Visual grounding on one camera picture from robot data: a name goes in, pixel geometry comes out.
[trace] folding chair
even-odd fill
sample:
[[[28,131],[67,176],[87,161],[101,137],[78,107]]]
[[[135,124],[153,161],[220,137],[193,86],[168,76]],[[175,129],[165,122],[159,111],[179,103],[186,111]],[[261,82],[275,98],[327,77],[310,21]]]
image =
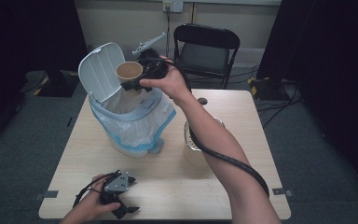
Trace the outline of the folding chair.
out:
[[[178,26],[173,32],[174,60],[184,72],[222,79],[227,88],[240,39],[228,29],[195,23]]]

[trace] trash can lid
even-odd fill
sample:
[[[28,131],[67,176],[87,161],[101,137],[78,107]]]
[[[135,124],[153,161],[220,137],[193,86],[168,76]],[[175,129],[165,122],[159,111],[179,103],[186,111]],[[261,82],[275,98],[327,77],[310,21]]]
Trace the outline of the trash can lid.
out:
[[[121,88],[116,68],[124,62],[123,52],[116,43],[107,43],[89,53],[78,68],[86,92],[98,102],[113,96]]]

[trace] white wall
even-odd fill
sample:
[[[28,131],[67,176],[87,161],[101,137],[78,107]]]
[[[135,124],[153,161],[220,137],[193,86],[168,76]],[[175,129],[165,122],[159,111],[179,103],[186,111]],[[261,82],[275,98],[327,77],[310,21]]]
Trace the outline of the white wall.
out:
[[[176,26],[193,22],[227,28],[241,40],[236,65],[259,63],[267,45],[269,33],[279,6],[222,5],[184,2],[183,13],[170,16],[170,56],[173,53],[172,34]],[[76,0],[77,12],[86,44],[99,46],[115,42],[121,46],[128,61],[140,42],[167,33],[167,15],[162,3],[156,1],[90,1]],[[166,40],[153,46],[165,54]]]

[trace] electrical outlet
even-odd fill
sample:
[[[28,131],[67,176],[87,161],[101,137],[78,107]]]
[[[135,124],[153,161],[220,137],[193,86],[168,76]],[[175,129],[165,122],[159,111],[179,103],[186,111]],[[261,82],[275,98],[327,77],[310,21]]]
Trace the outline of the electrical outlet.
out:
[[[183,2],[174,1],[172,5],[173,12],[183,12]]]
[[[173,12],[173,3],[172,1],[162,1],[162,11],[169,11]]]

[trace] person's right arm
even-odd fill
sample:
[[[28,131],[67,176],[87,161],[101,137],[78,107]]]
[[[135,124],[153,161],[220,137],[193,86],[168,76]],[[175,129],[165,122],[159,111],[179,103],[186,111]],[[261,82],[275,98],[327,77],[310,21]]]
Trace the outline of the person's right arm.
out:
[[[143,79],[141,85],[157,87],[183,110],[193,133],[207,148],[249,165],[235,137],[221,126],[187,89],[179,71],[170,66],[163,79]],[[249,174],[204,153],[216,177],[227,191],[234,223],[281,223],[266,192]]]

